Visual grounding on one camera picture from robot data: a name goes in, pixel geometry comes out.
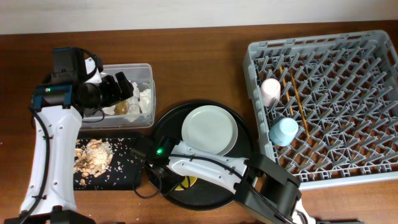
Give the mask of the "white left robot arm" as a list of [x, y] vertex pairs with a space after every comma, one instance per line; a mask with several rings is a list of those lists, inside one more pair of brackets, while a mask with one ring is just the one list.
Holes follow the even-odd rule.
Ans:
[[73, 192], [75, 143], [84, 111], [98, 111], [130, 98], [133, 86], [123, 72], [99, 83], [73, 75], [36, 87], [29, 110], [35, 121], [35, 150], [29, 188], [20, 214], [5, 223], [94, 223], [76, 212]]

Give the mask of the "large white napkin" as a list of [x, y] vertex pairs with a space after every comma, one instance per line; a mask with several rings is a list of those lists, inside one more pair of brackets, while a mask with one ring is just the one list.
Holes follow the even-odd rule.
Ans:
[[[125, 115], [125, 119], [127, 119], [129, 122], [133, 122], [135, 121], [139, 115], [140, 115], [140, 106], [139, 106], [139, 95], [140, 95], [140, 91], [137, 87], [137, 83], [136, 82], [131, 82], [133, 87], [134, 87], [134, 94], [132, 97], [128, 98], [126, 100], [127, 102], [127, 109], [128, 112], [127, 114], [122, 114]], [[115, 116], [114, 114], [114, 108], [115, 105], [110, 106], [110, 107], [105, 107], [103, 108], [103, 111], [106, 115], [109, 116]]]

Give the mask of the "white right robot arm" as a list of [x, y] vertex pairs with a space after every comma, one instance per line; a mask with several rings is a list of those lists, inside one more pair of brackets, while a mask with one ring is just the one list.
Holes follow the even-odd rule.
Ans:
[[164, 138], [143, 159], [159, 179], [167, 174], [193, 176], [228, 190], [263, 223], [316, 223], [303, 207], [300, 181], [263, 154], [226, 157]]

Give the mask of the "grey round plate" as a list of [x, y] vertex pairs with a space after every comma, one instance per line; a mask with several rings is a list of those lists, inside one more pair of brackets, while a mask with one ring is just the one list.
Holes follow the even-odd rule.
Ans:
[[238, 125], [227, 110], [214, 105], [195, 108], [182, 124], [182, 139], [190, 146], [224, 156], [238, 139]]

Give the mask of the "blue cup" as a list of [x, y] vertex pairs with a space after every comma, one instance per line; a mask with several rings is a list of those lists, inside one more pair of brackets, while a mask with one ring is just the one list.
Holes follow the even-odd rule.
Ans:
[[276, 146], [288, 146], [299, 130], [298, 123], [292, 118], [282, 118], [271, 127], [270, 140]]

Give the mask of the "gold foil wrapper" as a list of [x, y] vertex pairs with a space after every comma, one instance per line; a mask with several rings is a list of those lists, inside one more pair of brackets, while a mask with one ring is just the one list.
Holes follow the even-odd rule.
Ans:
[[115, 105], [114, 108], [114, 114], [115, 115], [122, 115], [122, 114], [127, 114], [128, 109], [127, 109], [127, 102], [126, 100], [119, 102], [118, 104]]

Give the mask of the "wooden chopstick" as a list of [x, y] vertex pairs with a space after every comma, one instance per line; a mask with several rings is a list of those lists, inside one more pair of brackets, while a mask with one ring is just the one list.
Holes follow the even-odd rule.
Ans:
[[289, 69], [289, 74], [290, 74], [290, 77], [291, 77], [291, 80], [292, 80], [292, 84], [293, 84], [293, 88], [294, 88], [294, 92], [295, 92], [295, 97], [297, 99], [297, 104], [298, 104], [298, 108], [299, 108], [299, 111], [300, 111], [300, 115], [302, 117], [302, 122], [303, 122], [303, 126], [304, 126], [304, 129], [305, 129], [305, 134], [307, 136], [307, 139], [309, 139], [310, 133], [308, 131], [307, 120], [305, 119], [305, 116], [304, 116], [304, 111], [303, 111], [303, 108], [302, 108], [300, 95], [298, 93], [298, 89], [297, 89], [296, 82], [295, 82], [295, 79], [294, 79], [293, 70], [291, 68]]
[[[279, 72], [281, 75], [283, 75], [283, 68], [281, 66], [279, 67]], [[286, 91], [285, 96], [286, 96], [287, 102], [289, 102], [290, 101], [289, 89], [287, 88], [287, 84], [286, 84], [284, 77], [282, 78], [282, 84], [284, 86], [284, 90]], [[294, 112], [293, 112], [293, 109], [291, 106], [289, 107], [289, 111], [290, 111], [290, 115], [293, 116]]]

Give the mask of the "small white tissue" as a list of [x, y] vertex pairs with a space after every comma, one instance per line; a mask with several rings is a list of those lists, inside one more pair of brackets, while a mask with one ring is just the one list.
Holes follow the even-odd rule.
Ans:
[[140, 92], [139, 95], [139, 106], [142, 113], [149, 113], [151, 111], [152, 103], [152, 90], [146, 89]]

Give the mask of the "yellow bowl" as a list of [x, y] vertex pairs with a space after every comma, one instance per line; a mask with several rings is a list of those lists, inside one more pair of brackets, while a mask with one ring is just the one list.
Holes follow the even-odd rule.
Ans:
[[176, 191], [186, 190], [190, 188], [197, 181], [196, 177], [186, 176], [184, 180], [177, 185], [175, 188]]

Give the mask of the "pink cup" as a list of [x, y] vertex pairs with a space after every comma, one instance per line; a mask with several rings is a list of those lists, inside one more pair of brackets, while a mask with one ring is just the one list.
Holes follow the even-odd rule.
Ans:
[[265, 107], [272, 106], [280, 98], [280, 83], [274, 78], [264, 80], [260, 89], [262, 102]]

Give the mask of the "food scraps pile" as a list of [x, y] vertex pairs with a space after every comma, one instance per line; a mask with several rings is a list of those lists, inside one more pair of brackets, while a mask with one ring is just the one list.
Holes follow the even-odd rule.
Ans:
[[73, 172], [78, 174], [76, 183], [86, 187], [89, 178], [98, 178], [110, 168], [114, 152], [108, 141], [102, 139], [89, 140], [83, 144], [81, 140], [76, 141], [81, 147], [75, 148], [75, 165]]

